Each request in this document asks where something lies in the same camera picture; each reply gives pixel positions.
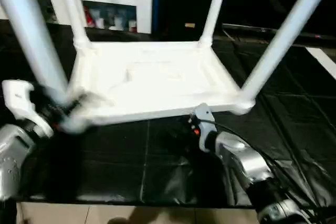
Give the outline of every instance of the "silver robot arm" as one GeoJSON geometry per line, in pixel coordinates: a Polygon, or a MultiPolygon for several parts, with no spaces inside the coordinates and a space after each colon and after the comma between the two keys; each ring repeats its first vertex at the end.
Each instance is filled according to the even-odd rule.
{"type": "Polygon", "coordinates": [[[218,132],[205,103],[191,113],[189,123],[200,139],[200,149],[213,152],[232,169],[257,211],[260,223],[310,223],[295,202],[277,187],[262,155],[239,136],[218,132]]]}

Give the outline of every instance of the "white pipe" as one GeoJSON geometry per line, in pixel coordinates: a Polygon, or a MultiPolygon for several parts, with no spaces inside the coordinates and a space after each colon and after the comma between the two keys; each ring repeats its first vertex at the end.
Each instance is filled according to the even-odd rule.
{"type": "Polygon", "coordinates": [[[320,1],[297,0],[274,39],[244,83],[240,93],[242,100],[253,100],[257,96],[320,1]]]}
{"type": "Polygon", "coordinates": [[[82,12],[79,11],[79,6],[81,6],[80,0],[64,0],[67,5],[68,14],[71,21],[71,29],[73,32],[73,40],[76,46],[85,47],[89,39],[86,35],[83,23],[82,23],[82,12]]]}
{"type": "Polygon", "coordinates": [[[219,11],[221,10],[223,0],[212,0],[209,9],[208,17],[206,18],[206,23],[201,38],[199,39],[201,43],[212,44],[212,36],[217,23],[217,18],[219,11]]]}
{"type": "Polygon", "coordinates": [[[37,81],[55,89],[52,97],[65,102],[67,79],[36,0],[2,0],[2,6],[37,81]]]}

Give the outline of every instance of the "black tablecloth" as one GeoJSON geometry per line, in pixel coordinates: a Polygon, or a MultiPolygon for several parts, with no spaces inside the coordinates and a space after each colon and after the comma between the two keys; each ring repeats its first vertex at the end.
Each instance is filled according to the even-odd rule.
{"type": "MultiPolygon", "coordinates": [[[[49,30],[69,77],[76,56],[71,29],[52,25],[49,30]]],[[[99,29],[88,29],[88,35],[95,41],[155,39],[99,29]]],[[[265,47],[228,41],[213,44],[239,85],[244,83],[265,47]]],[[[0,54],[1,80],[35,80],[8,22],[0,22],[0,54]]],[[[304,48],[290,48],[248,114],[223,112],[215,113],[215,118],[276,159],[321,206],[335,206],[335,85],[335,80],[304,48]]],[[[18,199],[151,206],[250,206],[234,178],[227,179],[230,185],[222,182],[220,162],[197,150],[185,120],[186,117],[180,116],[93,127],[78,136],[62,134],[27,160],[18,199]]],[[[0,122],[12,121],[1,98],[0,122]]]]}

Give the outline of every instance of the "black plastic sheet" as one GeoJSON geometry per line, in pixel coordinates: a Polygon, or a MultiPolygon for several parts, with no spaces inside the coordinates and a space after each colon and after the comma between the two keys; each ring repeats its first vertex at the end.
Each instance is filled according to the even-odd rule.
{"type": "MultiPolygon", "coordinates": [[[[67,77],[76,52],[67,26],[50,26],[67,77]]],[[[147,35],[88,29],[92,40],[148,41],[147,35]]],[[[0,22],[1,80],[35,81],[7,22],[0,22]]],[[[241,86],[266,46],[214,41],[241,86]]],[[[321,206],[336,205],[335,80],[304,49],[291,48],[245,115],[215,113],[264,150],[321,206]]],[[[0,122],[13,122],[1,97],[0,122]]],[[[187,117],[92,127],[60,134],[25,163],[19,200],[151,206],[250,207],[220,161],[197,148],[187,117]]]]}

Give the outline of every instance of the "tile floor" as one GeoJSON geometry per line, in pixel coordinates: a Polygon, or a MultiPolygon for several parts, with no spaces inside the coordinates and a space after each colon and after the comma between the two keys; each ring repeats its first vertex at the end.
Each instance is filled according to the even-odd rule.
{"type": "Polygon", "coordinates": [[[131,224],[257,224],[256,213],[246,209],[194,209],[133,206],[62,205],[22,203],[17,224],[23,216],[29,224],[109,224],[123,217],[131,224]]]}

